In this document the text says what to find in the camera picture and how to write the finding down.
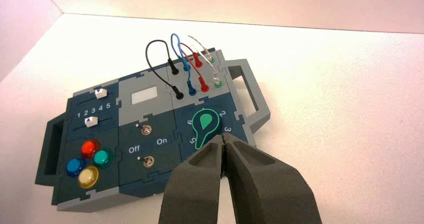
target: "green button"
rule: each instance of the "green button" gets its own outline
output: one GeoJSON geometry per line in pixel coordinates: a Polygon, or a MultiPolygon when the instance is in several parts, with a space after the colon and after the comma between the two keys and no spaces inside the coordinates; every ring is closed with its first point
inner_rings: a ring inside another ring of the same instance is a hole
{"type": "Polygon", "coordinates": [[[106,150],[98,151],[94,156],[94,164],[99,167],[106,167],[112,159],[112,154],[106,150]]]}

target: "green knob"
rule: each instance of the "green knob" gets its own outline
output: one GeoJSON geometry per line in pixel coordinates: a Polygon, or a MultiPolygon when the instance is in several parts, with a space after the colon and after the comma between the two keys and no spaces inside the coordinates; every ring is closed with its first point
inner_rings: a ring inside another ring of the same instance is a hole
{"type": "Polygon", "coordinates": [[[193,115],[191,125],[196,133],[194,148],[199,150],[205,143],[221,132],[222,122],[221,117],[215,110],[204,108],[193,115]]]}

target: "control panel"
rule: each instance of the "control panel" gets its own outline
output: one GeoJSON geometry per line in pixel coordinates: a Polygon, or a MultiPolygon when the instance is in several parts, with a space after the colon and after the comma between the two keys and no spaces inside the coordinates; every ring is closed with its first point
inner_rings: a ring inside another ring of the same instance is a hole
{"type": "Polygon", "coordinates": [[[231,133],[255,146],[253,133],[270,111],[249,64],[225,60],[220,50],[208,52],[215,74],[188,56],[202,74],[200,83],[192,83],[196,93],[186,84],[184,64],[173,60],[174,67],[168,62],[68,99],[66,111],[47,124],[35,181],[54,187],[57,210],[94,212],[162,193],[172,170],[216,134],[231,133]],[[180,88],[183,98],[158,75],[180,88]],[[249,116],[233,83],[239,76],[256,109],[249,116]]]}

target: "blue wire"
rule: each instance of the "blue wire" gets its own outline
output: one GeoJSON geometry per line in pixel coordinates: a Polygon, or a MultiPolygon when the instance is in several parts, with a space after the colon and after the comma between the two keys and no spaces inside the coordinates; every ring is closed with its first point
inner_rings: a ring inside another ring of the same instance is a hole
{"type": "Polygon", "coordinates": [[[185,58],[182,58],[182,57],[184,57],[183,56],[183,50],[181,49],[181,42],[179,41],[180,40],[180,37],[178,37],[178,35],[176,34],[176,33],[173,33],[173,34],[171,34],[171,47],[173,48],[172,50],[173,50],[173,52],[175,53],[175,55],[178,57],[178,59],[180,59],[181,61],[182,61],[182,63],[183,63],[183,65],[184,65],[184,67],[187,69],[187,72],[188,72],[188,79],[187,79],[187,82],[188,81],[190,81],[190,78],[191,78],[191,76],[190,76],[190,66],[189,66],[189,64],[187,63],[187,61],[186,61],[186,59],[185,58]],[[179,54],[181,55],[178,55],[177,54],[177,52],[175,51],[175,49],[174,49],[174,43],[173,43],[173,39],[172,39],[172,37],[175,35],[175,37],[176,37],[176,39],[178,40],[178,43],[177,43],[177,46],[178,46],[178,49],[179,49],[179,54]]]}

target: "red button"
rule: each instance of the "red button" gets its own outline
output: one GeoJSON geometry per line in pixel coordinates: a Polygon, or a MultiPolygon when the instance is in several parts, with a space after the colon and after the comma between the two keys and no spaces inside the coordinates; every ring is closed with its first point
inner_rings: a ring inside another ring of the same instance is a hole
{"type": "Polygon", "coordinates": [[[92,158],[94,154],[100,149],[100,144],[96,140],[87,140],[81,147],[81,155],[84,158],[92,158]]]}

